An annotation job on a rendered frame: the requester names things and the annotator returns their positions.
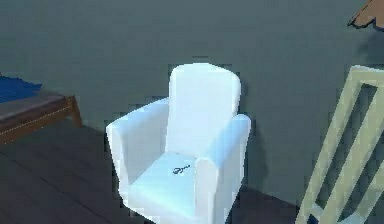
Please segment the blue bed cover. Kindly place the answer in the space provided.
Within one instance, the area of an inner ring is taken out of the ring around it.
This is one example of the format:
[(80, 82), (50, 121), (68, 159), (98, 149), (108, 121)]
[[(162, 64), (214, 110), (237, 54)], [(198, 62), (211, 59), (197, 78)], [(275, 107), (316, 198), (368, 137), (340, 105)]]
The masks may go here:
[(20, 78), (0, 76), (0, 103), (35, 96), (41, 88), (41, 84), (26, 82)]

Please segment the brown wooden bed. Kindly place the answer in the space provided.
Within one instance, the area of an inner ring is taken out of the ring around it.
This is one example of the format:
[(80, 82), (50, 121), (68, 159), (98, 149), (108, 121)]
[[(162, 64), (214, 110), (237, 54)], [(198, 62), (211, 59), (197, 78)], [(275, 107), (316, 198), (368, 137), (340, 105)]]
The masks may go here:
[(54, 92), (42, 91), (30, 98), (0, 103), (0, 144), (69, 116), (77, 127), (83, 126), (76, 98)]

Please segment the brown framed wall picture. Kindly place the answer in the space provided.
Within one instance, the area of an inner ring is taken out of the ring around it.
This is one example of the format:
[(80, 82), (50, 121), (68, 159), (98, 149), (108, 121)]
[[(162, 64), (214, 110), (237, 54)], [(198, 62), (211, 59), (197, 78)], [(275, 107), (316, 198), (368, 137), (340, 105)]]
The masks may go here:
[(356, 29), (372, 25), (374, 29), (384, 32), (384, 0), (367, 0), (348, 25)]

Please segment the small black keys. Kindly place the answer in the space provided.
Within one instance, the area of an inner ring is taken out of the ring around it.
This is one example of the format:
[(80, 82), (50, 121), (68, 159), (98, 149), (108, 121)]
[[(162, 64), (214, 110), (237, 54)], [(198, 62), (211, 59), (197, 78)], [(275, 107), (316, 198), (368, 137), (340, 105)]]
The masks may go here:
[(187, 165), (187, 166), (184, 166), (184, 167), (176, 167), (173, 169), (173, 174), (174, 175), (178, 175), (178, 174), (182, 174), (184, 172), (185, 169), (187, 168), (190, 168), (190, 165)]

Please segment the pale wooden slatted chair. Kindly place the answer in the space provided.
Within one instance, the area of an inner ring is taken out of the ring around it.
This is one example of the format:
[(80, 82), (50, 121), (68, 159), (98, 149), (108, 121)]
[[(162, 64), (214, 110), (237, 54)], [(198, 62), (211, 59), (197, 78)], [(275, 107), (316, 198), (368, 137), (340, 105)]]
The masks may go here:
[[(325, 207), (316, 203), (337, 146), (348, 123), (355, 102), (364, 85), (374, 86), (376, 93), (369, 105)], [(316, 165), (308, 183), (295, 224), (307, 224), (310, 217), (317, 224), (364, 224), (384, 193), (384, 161), (380, 164), (361, 202), (345, 219), (341, 213), (365, 165), (384, 132), (384, 70), (354, 65), (350, 68), (332, 121), (325, 136)]]

